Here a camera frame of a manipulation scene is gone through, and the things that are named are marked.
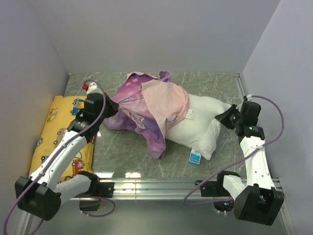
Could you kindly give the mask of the white pillow insert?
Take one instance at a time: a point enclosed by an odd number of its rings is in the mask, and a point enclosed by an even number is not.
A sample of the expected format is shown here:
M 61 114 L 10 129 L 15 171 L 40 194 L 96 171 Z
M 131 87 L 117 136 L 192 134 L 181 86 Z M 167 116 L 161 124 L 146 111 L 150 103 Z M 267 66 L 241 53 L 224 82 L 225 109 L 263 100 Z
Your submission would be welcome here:
M 210 160 L 217 146 L 221 124 L 215 116 L 231 105 L 208 96 L 189 94 L 189 109 L 184 120 L 166 131 L 166 139 L 198 151 Z

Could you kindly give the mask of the pink pillowcase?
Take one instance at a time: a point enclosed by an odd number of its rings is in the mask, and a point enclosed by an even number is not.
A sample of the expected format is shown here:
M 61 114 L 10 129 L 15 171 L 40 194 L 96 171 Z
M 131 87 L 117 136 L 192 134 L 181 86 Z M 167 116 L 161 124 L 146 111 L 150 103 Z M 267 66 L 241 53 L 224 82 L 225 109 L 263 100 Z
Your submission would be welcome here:
M 173 83 L 168 71 L 161 71 L 158 77 L 129 73 L 112 101 L 119 105 L 118 112 L 105 119 L 104 125 L 142 135 L 154 159 L 166 148 L 166 132 L 184 120 L 189 109 L 186 90 Z

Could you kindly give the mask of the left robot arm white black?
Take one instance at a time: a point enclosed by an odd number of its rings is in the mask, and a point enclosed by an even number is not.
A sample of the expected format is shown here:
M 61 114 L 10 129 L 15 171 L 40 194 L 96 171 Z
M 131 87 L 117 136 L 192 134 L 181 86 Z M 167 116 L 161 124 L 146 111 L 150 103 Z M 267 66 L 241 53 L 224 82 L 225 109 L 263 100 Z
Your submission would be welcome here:
M 17 206 L 45 221 L 75 196 L 98 200 L 103 194 L 90 169 L 96 134 L 118 105 L 98 92 L 87 96 L 54 98 L 34 153 L 28 177 L 15 182 Z

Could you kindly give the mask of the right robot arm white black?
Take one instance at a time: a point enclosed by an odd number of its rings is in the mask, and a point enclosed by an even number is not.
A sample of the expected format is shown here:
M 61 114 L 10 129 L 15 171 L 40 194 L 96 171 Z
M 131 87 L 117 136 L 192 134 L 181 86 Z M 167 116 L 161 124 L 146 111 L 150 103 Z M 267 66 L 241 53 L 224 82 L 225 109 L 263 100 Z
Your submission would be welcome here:
M 239 174 L 223 170 L 218 173 L 215 189 L 219 195 L 230 194 L 237 219 L 270 226 L 284 203 L 284 195 L 270 176 L 265 134 L 257 125 L 260 111 L 258 103 L 244 101 L 240 108 L 232 105 L 215 117 L 224 127 L 235 131 L 246 166 L 246 182 Z

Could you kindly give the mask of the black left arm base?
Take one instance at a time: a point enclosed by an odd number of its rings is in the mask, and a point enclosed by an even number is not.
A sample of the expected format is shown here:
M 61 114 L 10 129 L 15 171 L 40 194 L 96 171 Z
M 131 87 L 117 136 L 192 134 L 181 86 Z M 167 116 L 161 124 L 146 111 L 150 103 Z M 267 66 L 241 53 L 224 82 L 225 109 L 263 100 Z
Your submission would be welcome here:
M 79 201 L 79 209 L 81 213 L 90 217 L 104 217 L 111 214 L 116 208 L 116 203 L 112 200 L 114 186 L 115 183 L 113 182 L 98 183 L 95 190 L 85 193 L 84 197 L 92 198 L 93 200 Z M 112 203 L 112 209 L 103 215 L 89 214 L 89 212 L 98 211 L 102 201 L 108 201 Z

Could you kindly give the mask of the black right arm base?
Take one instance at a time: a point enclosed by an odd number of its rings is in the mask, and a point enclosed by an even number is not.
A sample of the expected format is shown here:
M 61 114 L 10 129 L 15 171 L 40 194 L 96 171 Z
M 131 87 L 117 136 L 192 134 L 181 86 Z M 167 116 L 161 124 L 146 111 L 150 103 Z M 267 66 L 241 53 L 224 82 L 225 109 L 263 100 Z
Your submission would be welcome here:
M 234 212 L 234 202 L 244 190 L 245 184 L 237 176 L 225 176 L 223 181 L 208 181 L 200 187 L 201 197 L 228 197 L 216 199 L 213 207 L 217 214 L 230 214 Z

